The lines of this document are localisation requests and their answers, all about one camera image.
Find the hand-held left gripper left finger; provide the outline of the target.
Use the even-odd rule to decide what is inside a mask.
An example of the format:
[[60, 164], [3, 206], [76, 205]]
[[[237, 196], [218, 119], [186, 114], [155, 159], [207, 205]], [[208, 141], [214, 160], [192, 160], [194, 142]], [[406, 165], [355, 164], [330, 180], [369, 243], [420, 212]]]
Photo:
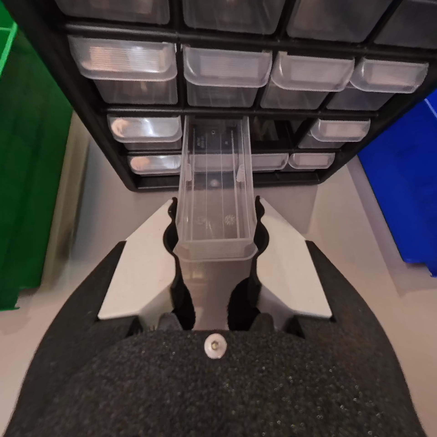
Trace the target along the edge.
[[158, 320], [173, 310], [170, 286], [176, 263], [163, 242], [171, 224], [171, 205], [172, 200], [165, 202], [126, 239], [98, 313], [100, 320], [127, 316]]

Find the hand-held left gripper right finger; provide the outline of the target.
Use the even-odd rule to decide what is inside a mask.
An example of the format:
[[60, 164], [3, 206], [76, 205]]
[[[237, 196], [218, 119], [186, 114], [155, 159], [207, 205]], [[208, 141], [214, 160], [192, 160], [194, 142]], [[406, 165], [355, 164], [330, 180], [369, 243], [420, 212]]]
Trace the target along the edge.
[[260, 292], [255, 306], [274, 323], [295, 315], [329, 320], [332, 311], [305, 238], [264, 198], [260, 204], [269, 241], [256, 259]]

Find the clear plastic drawer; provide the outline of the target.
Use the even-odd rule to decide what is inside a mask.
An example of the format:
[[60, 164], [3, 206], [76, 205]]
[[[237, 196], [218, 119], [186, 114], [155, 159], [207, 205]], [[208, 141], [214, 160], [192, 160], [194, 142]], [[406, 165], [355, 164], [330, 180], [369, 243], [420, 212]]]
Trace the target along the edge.
[[184, 122], [175, 254], [186, 262], [243, 261], [257, 252], [249, 119]]

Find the blue plastic bin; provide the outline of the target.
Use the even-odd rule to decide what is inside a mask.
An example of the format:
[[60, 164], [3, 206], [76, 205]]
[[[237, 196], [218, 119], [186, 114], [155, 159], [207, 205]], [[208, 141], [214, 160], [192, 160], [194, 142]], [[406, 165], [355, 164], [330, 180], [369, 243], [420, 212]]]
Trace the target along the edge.
[[437, 91], [358, 153], [402, 260], [437, 275]]

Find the green plastic bin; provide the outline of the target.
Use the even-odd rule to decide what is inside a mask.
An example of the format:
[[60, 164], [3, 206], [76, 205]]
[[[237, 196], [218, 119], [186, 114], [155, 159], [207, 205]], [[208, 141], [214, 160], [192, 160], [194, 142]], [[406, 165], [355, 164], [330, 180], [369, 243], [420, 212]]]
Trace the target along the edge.
[[1, 2], [0, 309], [39, 287], [72, 107]]

